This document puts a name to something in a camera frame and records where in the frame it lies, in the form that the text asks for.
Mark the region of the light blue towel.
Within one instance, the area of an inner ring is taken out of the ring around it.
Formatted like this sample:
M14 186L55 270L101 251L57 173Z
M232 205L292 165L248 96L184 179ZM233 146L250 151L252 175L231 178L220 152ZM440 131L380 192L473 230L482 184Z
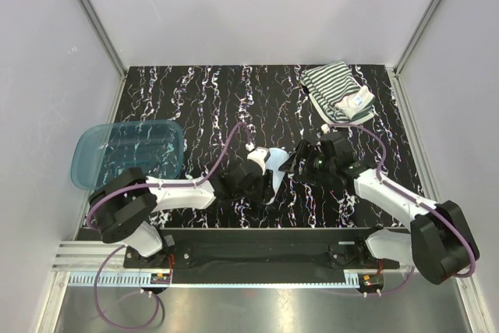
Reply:
M289 154L287 151L280 148L272 147L269 148L270 156L265 161L266 169L272 172L271 179L271 198L269 198L265 204L270 205L274 202L278 191L280 190L282 181L285 177L285 172L279 170L279 168L289 159Z

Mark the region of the green white striped towel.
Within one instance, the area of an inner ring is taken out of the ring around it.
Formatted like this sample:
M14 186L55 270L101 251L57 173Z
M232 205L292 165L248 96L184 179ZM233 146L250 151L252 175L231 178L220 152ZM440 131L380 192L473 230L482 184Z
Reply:
M307 69L299 82L327 124L362 125L375 116L373 93L367 85L356 81L343 61Z

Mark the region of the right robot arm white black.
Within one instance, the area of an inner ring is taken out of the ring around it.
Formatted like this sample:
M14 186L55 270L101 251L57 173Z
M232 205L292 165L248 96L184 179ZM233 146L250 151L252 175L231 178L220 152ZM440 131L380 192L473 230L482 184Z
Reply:
M435 285L476 270L480 251L462 209L451 200L438 203L421 197L382 175L379 167L355 157L340 132L314 143L301 140L280 169L308 184L337 182L406 228L406 233L377 229L358 244L353 251L361 267L393 260L414 267Z

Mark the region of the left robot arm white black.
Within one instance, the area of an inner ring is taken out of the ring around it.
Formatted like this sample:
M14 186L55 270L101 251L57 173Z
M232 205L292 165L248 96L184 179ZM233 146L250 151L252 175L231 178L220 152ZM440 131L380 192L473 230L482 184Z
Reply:
M251 148L246 160L227 170L215 165L197 179L162 180L130 168L90 196L87 225L103 243L124 243L151 267L168 259L159 230L148 223L150 214L191 208L206 210L217 204L246 199L273 202L281 183L282 153L273 148Z

